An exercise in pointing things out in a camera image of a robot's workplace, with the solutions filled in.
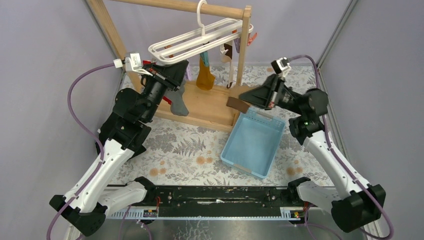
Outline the white plastic clip hanger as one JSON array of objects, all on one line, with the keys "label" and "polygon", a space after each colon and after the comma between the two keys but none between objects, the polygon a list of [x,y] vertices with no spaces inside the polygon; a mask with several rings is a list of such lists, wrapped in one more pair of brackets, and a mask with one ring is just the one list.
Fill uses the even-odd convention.
[{"label": "white plastic clip hanger", "polygon": [[241,17],[227,17],[204,25],[201,19],[202,7],[207,2],[200,0],[196,6],[198,28],[184,34],[154,43],[148,47],[149,53],[161,64],[172,65],[193,56],[222,47],[238,38],[248,38],[254,27],[250,24],[251,6],[246,6]]}]

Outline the grey sock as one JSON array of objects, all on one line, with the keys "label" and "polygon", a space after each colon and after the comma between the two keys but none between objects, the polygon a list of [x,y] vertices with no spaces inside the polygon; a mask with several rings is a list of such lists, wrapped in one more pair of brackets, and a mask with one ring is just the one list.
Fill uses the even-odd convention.
[{"label": "grey sock", "polygon": [[180,89],[177,91],[169,90],[167,92],[166,96],[171,100],[170,111],[173,115],[182,117],[186,117],[189,115],[189,110],[187,109],[183,100],[184,93],[184,86],[181,86]]}]

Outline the mustard yellow sock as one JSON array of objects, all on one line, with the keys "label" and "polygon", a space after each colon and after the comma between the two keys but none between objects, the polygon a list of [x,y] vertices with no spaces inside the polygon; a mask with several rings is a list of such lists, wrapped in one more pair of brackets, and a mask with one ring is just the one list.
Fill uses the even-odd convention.
[{"label": "mustard yellow sock", "polygon": [[215,76],[210,71],[210,66],[205,65],[203,59],[200,57],[196,86],[201,90],[209,91],[213,88],[215,79]]}]

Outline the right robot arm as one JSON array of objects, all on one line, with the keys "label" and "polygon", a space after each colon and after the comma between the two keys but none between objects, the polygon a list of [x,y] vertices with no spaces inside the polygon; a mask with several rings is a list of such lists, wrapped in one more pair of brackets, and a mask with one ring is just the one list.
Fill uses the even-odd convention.
[{"label": "right robot arm", "polygon": [[334,184],[335,193],[303,178],[289,183],[287,201],[293,206],[313,204],[331,214],[336,225],[349,233],[382,216],[386,192],[371,185],[333,144],[321,117],[327,114],[326,92],[312,88],[297,93],[276,74],[255,88],[241,92],[238,99],[263,110],[273,107],[298,114],[289,119],[291,135],[319,162]]}]

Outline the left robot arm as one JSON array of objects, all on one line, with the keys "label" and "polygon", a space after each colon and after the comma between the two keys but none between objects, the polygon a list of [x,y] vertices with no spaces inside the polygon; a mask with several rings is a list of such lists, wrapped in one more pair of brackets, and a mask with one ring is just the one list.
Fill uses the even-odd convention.
[{"label": "left robot arm", "polygon": [[187,60],[141,66],[138,71],[145,83],[142,92],[126,88],[116,95],[112,113],[94,136],[97,158],[72,189],[51,198],[49,204],[56,215],[78,229],[82,237],[93,235],[107,216],[126,206],[154,202],[154,190],[138,181],[110,194],[104,194],[104,189],[127,160],[145,152],[149,123],[166,92],[182,89],[188,66]]}]

